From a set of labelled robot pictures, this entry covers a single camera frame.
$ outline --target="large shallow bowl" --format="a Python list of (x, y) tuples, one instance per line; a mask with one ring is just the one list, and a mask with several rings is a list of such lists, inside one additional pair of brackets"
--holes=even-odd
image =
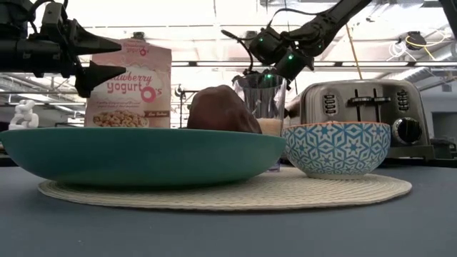
[(374, 122), (304, 124), (283, 130), (289, 161), (311, 178), (357, 179), (386, 158), (391, 127)]
[(0, 134), (10, 157), (53, 181), (192, 186), (252, 178), (286, 142), (254, 133), (167, 128), (37, 128)]

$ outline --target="drinking glass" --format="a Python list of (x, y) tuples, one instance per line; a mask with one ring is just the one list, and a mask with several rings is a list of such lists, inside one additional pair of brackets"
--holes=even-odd
[[(256, 117), (262, 133), (281, 136), (287, 80), (274, 74), (250, 74), (237, 78), (233, 85), (235, 92)], [(279, 172), (279, 160), (268, 171)]]

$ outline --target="black cable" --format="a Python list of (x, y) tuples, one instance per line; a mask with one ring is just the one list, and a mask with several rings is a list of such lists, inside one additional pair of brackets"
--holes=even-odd
[(54, 2), (54, 0), (36, 0), (32, 5), (31, 5), (31, 8), (29, 10), (29, 18), (28, 20), (29, 21), (34, 21), (33, 17), (34, 17), (34, 14), (36, 12), (36, 10), (42, 5), (42, 4), (45, 4), (47, 2)]
[(37, 34), (38, 33), (38, 29), (36, 28), (35, 26), (35, 23), (34, 23), (34, 15), (35, 15), (35, 12), (36, 10), (44, 3), (46, 2), (54, 2), (54, 0), (36, 0), (30, 7), (30, 10), (27, 14), (27, 21), (29, 21), (30, 23), (30, 26), (32, 27), (32, 29), (34, 30), (34, 33)]
[(277, 15), (278, 13), (282, 12), (282, 11), (291, 11), (291, 12), (294, 12), (296, 14), (303, 14), (303, 15), (309, 15), (309, 16), (315, 16), (315, 15), (319, 15), (319, 14), (322, 14), (324, 13), (325, 11), (321, 11), (321, 12), (318, 12), (318, 13), (308, 13), (308, 12), (305, 12), (305, 11), (299, 11), (299, 10), (295, 10), (295, 9), (290, 9), (290, 8), (281, 8), (281, 9), (278, 9), (278, 11), (276, 11), (274, 14), (273, 14), (273, 17), (271, 17), (271, 20), (270, 22), (266, 25), (267, 27), (270, 27), (271, 26), (271, 23), (273, 23), (273, 19), (274, 19), (274, 16)]
[[(286, 8), (281, 8), (281, 9), (279, 9), (278, 11), (276, 11), (276, 12), (274, 13), (273, 17), (271, 17), (271, 20), (270, 20), (270, 21), (268, 22), (268, 24), (266, 25), (267, 27), (270, 27), (270, 26), (271, 26), (271, 23), (273, 23), (274, 16), (277, 15), (278, 13), (282, 12), (282, 11), (291, 11), (291, 12), (294, 12), (294, 13), (297, 13), (297, 14), (310, 15), (310, 16), (319, 15), (319, 14), (322, 14), (322, 13), (324, 12), (324, 11), (321, 11), (321, 12), (312, 14), (312, 13), (307, 13), (307, 12), (305, 12), (305, 11), (299, 11), (299, 10), (295, 10), (295, 9), (290, 9), (290, 8), (287, 8), (286, 0), (284, 0), (284, 4), (286, 5)], [(288, 30), (291, 30), (288, 21), (287, 21), (287, 28), (288, 28)], [(255, 38), (256, 38), (255, 36), (252, 36), (252, 37), (250, 37), (250, 38), (240, 38), (240, 37), (237, 37), (237, 39), (240, 39), (240, 40), (252, 40), (252, 39), (255, 39)]]
[[(281, 8), (279, 9), (278, 11), (276, 11), (273, 15), (273, 17), (271, 17), (271, 20), (268, 22), (268, 24), (266, 25), (267, 27), (270, 27), (271, 26), (271, 23), (273, 22), (273, 19), (274, 19), (274, 16), (277, 15), (278, 13), (282, 12), (282, 11), (291, 11), (291, 12), (294, 12), (294, 13), (297, 13), (297, 14), (303, 14), (303, 15), (319, 15), (319, 14), (322, 14), (324, 11), (321, 11), (321, 12), (318, 12), (318, 13), (315, 13), (315, 14), (312, 14), (312, 13), (307, 13), (305, 11), (299, 11), (299, 10), (295, 10), (295, 9), (290, 9), (290, 8)], [(249, 51), (248, 47), (245, 45), (245, 43), (243, 42), (243, 40), (252, 40), (252, 39), (255, 39), (255, 36), (251, 37), (251, 38), (240, 38), (240, 37), (237, 37), (235, 35), (233, 35), (232, 33), (228, 32), (227, 30), (225, 29), (222, 29), (221, 30), (222, 34), (224, 34), (225, 36), (231, 38), (231, 39), (235, 39), (238, 43), (240, 43), (242, 45), (242, 47), (244, 47), (244, 49), (248, 52), (248, 55), (249, 55), (249, 59), (251, 60), (251, 64), (249, 64), (249, 68), (248, 68), (248, 72), (250, 73), (252, 71), (252, 68), (253, 68), (253, 57), (252, 57), (252, 53)]]
[(225, 29), (222, 29), (221, 30), (222, 34), (224, 34), (225, 36), (231, 38), (231, 39), (235, 39), (238, 43), (240, 43), (240, 45), (242, 45), (242, 47), (248, 52), (248, 55), (249, 55), (249, 60), (250, 60), (250, 64), (249, 64), (249, 68), (248, 68), (248, 72), (250, 73), (252, 71), (252, 68), (253, 68), (253, 65), (254, 65), (254, 59), (252, 57), (252, 53), (251, 51), (249, 51), (248, 47), (246, 46), (246, 44), (243, 42), (243, 39), (240, 39), (239, 37), (233, 35), (232, 33), (228, 32), (227, 30)]
[(295, 82), (295, 94), (298, 95), (298, 88), (297, 88), (297, 80), (293, 80)]
[[(284, 7), (287, 8), (287, 0), (284, 0)], [(291, 32), (291, 26), (289, 25), (288, 18), (287, 18), (287, 31)]]

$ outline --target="cable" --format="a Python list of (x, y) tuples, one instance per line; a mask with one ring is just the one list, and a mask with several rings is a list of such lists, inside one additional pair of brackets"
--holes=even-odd
[(388, 52), (391, 55), (391, 57), (389, 59), (387, 59), (386, 61), (390, 61), (391, 59), (394, 59), (394, 58), (399, 58), (404, 54), (408, 54), (414, 61), (417, 61), (417, 59), (414, 58), (414, 56), (412, 56), (408, 52), (408, 49), (406, 48), (406, 44), (401, 41), (399, 43), (392, 42), (392, 44), (388, 48)]
[(249, 51), (248, 47), (246, 46), (246, 44), (243, 42), (243, 39), (240, 39), (239, 37), (233, 35), (232, 33), (228, 32), (227, 30), (225, 29), (222, 29), (221, 30), (222, 34), (224, 34), (225, 36), (231, 38), (231, 39), (235, 39), (238, 43), (240, 43), (240, 45), (242, 45), (242, 47), (248, 52), (248, 55), (249, 55), (249, 61), (251, 62), (249, 64), (249, 68), (248, 68), (248, 72), (250, 73), (252, 71), (252, 67), (254, 65), (254, 59), (252, 57), (252, 53)]
[(407, 36), (407, 37), (405, 38), (405, 41), (406, 41), (406, 43), (408, 43), (408, 44), (410, 44), (410, 45), (412, 45), (412, 46), (423, 47), (423, 49), (427, 52), (427, 54), (431, 57), (431, 59), (434, 60), (434, 61), (436, 61), (435, 56), (433, 56), (433, 54), (431, 54), (431, 52), (428, 50), (428, 47), (430, 47), (430, 46), (436, 46), (436, 45), (438, 45), (438, 44), (443, 43), (444, 40), (446, 40), (449, 36), (445, 35), (443, 32), (439, 31), (438, 29), (434, 29), (434, 30), (435, 30), (437, 33), (439, 33), (440, 35), (442, 35), (441, 40), (438, 41), (438, 42), (434, 42), (434, 43), (432, 43), (432, 44), (424, 44), (424, 45), (423, 45), (423, 44), (415, 44), (415, 43), (412, 43), (412, 42), (409, 41), (410, 36)]
[(30, 7), (30, 10), (27, 14), (27, 21), (29, 21), (30, 23), (30, 26), (32, 27), (32, 29), (34, 30), (34, 33), (37, 34), (38, 33), (38, 29), (36, 29), (36, 26), (35, 26), (35, 23), (34, 23), (34, 15), (35, 15), (35, 12), (36, 10), (42, 5), (42, 4), (45, 4), (46, 2), (54, 2), (54, 0), (36, 0)]
[(278, 9), (278, 11), (276, 11), (274, 14), (273, 14), (273, 17), (271, 17), (271, 20), (270, 22), (268, 22), (268, 24), (266, 25), (267, 27), (270, 27), (271, 26), (271, 23), (273, 23), (273, 19), (274, 19), (274, 16), (277, 15), (278, 13), (282, 12), (282, 11), (291, 11), (291, 12), (294, 12), (296, 14), (303, 14), (303, 15), (309, 15), (309, 16), (316, 16), (316, 15), (319, 15), (319, 14), (322, 14), (324, 13), (325, 11), (321, 11), (321, 12), (318, 12), (318, 13), (308, 13), (308, 12), (305, 12), (305, 11), (299, 11), (299, 10), (295, 10), (295, 9), (290, 9), (290, 8), (281, 8), (281, 9)]
[[(284, 0), (284, 7), (287, 9), (287, 0)], [(291, 32), (291, 27), (289, 25), (288, 19), (287, 19), (287, 31)], [(298, 86), (297, 86), (297, 78), (293, 80), (295, 83), (295, 94), (298, 95)]]
[(349, 42), (351, 43), (352, 54), (354, 55), (354, 60), (356, 61), (358, 76), (360, 77), (360, 79), (363, 79), (363, 77), (362, 77), (362, 72), (361, 72), (361, 70), (360, 70), (360, 66), (358, 65), (358, 59), (357, 59), (357, 54), (356, 54), (356, 48), (354, 47), (354, 42), (353, 42), (353, 40), (352, 40), (351, 30), (349, 29), (348, 24), (346, 24), (346, 31), (348, 32), (348, 38), (349, 38)]

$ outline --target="toaster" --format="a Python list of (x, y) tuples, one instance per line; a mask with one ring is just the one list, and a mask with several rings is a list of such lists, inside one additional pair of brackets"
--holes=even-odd
[(371, 79), (313, 84), (287, 107), (289, 124), (372, 121), (391, 125), (388, 158), (432, 159), (420, 91), (407, 81)]

